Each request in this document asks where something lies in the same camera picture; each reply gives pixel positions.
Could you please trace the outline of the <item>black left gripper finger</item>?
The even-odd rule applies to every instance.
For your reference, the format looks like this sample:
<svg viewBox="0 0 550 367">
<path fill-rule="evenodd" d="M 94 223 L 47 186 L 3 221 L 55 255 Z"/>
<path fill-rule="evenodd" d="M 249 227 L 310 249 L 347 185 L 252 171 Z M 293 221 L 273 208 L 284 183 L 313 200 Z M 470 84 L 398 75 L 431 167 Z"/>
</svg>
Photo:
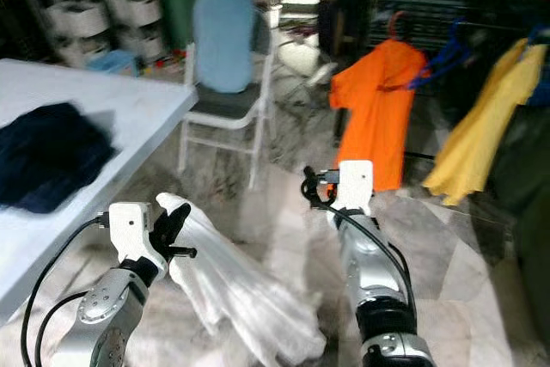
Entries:
<svg viewBox="0 0 550 367">
<path fill-rule="evenodd" d="M 175 246 L 178 235 L 190 214 L 190 205 L 180 205 L 172 212 L 165 212 L 153 224 L 150 245 L 155 252 L 192 252 L 190 247 Z"/>
</svg>

